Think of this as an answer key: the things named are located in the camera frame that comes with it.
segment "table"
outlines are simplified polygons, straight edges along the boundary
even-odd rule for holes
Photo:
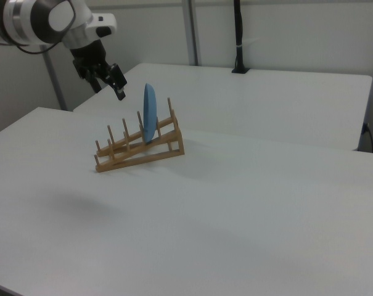
[[[182,129],[185,155],[98,174],[107,124],[37,109],[0,133],[1,287],[373,295],[373,154]]]
[[[171,97],[184,128],[355,150],[372,78],[362,75],[140,64],[126,75],[119,103],[105,88],[74,112],[105,117],[143,110],[144,85],[156,90],[158,114]]]

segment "black pole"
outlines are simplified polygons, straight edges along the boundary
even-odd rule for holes
[[[236,23],[237,57],[232,73],[245,74],[249,71],[249,68],[245,68],[244,66],[244,55],[242,53],[242,16],[240,0],[234,0],[234,21]]]

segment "black cable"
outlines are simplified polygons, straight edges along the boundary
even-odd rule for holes
[[[370,135],[370,140],[371,140],[371,151],[373,153],[373,140],[372,140],[372,133],[371,133],[371,130],[370,128],[367,126],[366,128],[366,131],[368,131],[369,135]]]
[[[43,54],[47,51],[50,51],[53,47],[55,47],[56,45],[58,45],[60,42],[58,43],[55,43],[53,44],[52,46],[48,47],[47,49],[45,49],[44,51],[37,51],[37,52],[33,52],[33,51],[26,51],[24,50],[23,48],[21,48],[20,46],[17,46],[17,48],[20,50],[20,51],[23,51],[24,53],[26,54]]]

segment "white table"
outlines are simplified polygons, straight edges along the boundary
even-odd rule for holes
[[[372,78],[361,75],[140,64],[126,75],[127,98],[110,87],[75,112],[104,117],[143,110],[144,85],[166,98],[184,128],[273,141],[354,150],[359,145]]]
[[[0,286],[373,295],[373,154],[182,129],[186,155],[98,174],[107,124],[37,109],[0,133]]]

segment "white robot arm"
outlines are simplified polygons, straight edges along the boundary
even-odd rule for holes
[[[79,76],[98,93],[98,78],[110,85],[119,100],[127,81],[117,64],[105,61],[101,38],[114,34],[112,14],[93,14],[83,0],[0,0],[0,44],[53,46],[63,42],[74,56]]]

